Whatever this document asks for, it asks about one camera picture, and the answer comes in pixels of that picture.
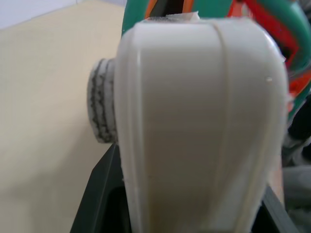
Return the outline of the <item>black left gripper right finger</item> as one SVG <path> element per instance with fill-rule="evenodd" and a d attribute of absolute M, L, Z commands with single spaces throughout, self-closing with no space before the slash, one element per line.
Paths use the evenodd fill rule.
<path fill-rule="evenodd" d="M 270 186 L 267 186 L 259 208 L 259 233 L 298 233 Z"/>

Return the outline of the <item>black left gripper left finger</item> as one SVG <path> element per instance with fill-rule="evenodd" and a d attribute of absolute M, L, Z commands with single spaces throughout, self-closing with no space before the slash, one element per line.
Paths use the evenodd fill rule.
<path fill-rule="evenodd" d="M 71 233 L 130 233 L 119 146 L 113 144 L 93 168 Z"/>

